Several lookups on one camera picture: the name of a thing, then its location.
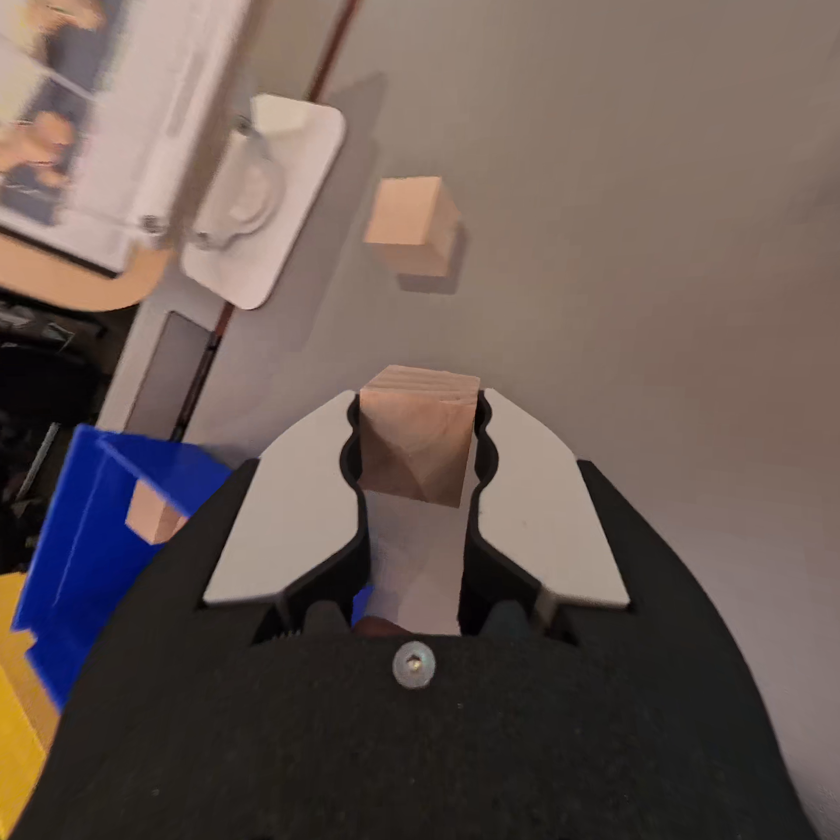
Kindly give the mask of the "white folding stand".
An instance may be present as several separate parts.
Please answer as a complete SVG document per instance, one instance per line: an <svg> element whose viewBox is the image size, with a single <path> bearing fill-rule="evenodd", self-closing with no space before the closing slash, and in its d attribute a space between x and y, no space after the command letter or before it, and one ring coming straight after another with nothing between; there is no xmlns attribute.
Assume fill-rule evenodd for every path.
<svg viewBox="0 0 840 840"><path fill-rule="evenodd" d="M240 310L269 298L346 134L330 106L243 79L257 2L173 2L188 13L171 84L133 206L129 267L148 284L178 256L187 278Z"/></svg>

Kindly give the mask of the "white instruction sheet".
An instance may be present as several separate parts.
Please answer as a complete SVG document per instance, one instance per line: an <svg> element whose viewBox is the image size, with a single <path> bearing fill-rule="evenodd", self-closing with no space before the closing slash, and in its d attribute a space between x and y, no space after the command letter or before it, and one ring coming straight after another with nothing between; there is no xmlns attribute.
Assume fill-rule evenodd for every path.
<svg viewBox="0 0 840 840"><path fill-rule="evenodd" d="M252 2L2 2L2 232L122 273L170 233Z"/></svg>

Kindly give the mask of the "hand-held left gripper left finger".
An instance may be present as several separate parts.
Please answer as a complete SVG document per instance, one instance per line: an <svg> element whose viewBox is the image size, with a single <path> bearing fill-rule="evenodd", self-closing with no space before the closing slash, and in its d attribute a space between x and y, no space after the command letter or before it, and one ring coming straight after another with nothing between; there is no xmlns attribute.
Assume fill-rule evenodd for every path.
<svg viewBox="0 0 840 840"><path fill-rule="evenodd" d="M304 613L333 601L352 612L371 572L358 426L358 396L343 391L265 449L205 589L208 606Z"/></svg>

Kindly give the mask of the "blue plastic bin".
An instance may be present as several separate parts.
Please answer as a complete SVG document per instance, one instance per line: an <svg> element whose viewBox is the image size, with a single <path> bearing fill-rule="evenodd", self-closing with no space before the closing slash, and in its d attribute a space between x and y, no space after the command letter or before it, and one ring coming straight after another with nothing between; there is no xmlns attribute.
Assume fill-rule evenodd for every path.
<svg viewBox="0 0 840 840"><path fill-rule="evenodd" d="M59 712L100 631L159 550L125 522L137 481L189 517L230 474L193 444L76 427L11 623L31 633L26 658Z"/></svg>

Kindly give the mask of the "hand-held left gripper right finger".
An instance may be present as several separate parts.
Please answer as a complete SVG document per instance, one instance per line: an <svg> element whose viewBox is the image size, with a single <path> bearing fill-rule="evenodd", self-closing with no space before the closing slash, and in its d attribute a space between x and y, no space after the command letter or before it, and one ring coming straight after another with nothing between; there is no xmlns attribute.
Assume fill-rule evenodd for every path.
<svg viewBox="0 0 840 840"><path fill-rule="evenodd" d="M506 601L525 613L627 609L630 595L570 448L494 389L479 393L475 436L463 612Z"/></svg>

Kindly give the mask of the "medium wooden cube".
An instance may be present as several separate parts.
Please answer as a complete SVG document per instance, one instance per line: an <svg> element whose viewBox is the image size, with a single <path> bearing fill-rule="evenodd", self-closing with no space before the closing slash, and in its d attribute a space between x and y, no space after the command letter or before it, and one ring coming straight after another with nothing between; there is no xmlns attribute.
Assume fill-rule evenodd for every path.
<svg viewBox="0 0 840 840"><path fill-rule="evenodd" d="M458 508L480 378L390 364L360 390L364 490Z"/></svg>

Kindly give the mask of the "large wooden cube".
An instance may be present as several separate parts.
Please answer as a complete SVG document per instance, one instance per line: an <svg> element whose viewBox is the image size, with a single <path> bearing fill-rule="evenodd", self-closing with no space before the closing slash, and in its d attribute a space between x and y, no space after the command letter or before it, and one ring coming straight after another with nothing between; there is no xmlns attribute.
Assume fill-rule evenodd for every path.
<svg viewBox="0 0 840 840"><path fill-rule="evenodd" d="M137 479L126 527L145 543L155 546L167 543L188 522L188 517L169 505L147 482Z"/></svg>
<svg viewBox="0 0 840 840"><path fill-rule="evenodd" d="M442 176L386 177L376 188L363 242L397 275L444 278L460 226Z"/></svg>

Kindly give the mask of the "yellow plastic bin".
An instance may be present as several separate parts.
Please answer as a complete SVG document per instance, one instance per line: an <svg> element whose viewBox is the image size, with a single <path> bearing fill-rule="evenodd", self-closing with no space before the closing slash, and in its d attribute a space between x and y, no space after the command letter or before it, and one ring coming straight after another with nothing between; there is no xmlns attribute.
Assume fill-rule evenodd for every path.
<svg viewBox="0 0 840 840"><path fill-rule="evenodd" d="M28 662L29 631L11 624L25 575L1 576L1 835L10 837L39 780L56 734L58 710Z"/></svg>

